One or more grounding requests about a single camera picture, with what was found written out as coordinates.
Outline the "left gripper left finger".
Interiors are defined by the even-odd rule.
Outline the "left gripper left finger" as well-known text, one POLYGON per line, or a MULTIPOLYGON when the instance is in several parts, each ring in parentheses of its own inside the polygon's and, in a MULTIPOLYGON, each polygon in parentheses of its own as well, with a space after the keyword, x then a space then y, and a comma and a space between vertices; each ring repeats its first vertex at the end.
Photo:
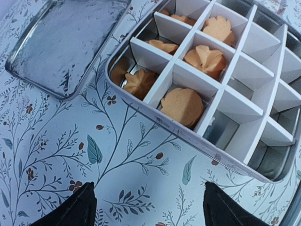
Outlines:
POLYGON ((97 199, 94 183, 86 182, 57 209, 32 223, 32 226, 93 226, 97 199))

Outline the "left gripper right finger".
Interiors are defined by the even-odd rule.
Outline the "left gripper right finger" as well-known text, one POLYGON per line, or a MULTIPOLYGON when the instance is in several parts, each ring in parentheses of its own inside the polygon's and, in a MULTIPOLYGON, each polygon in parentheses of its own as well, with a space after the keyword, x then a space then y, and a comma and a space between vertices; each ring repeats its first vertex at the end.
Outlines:
POLYGON ((213 182, 205 183, 203 212, 206 226, 266 226, 213 182))

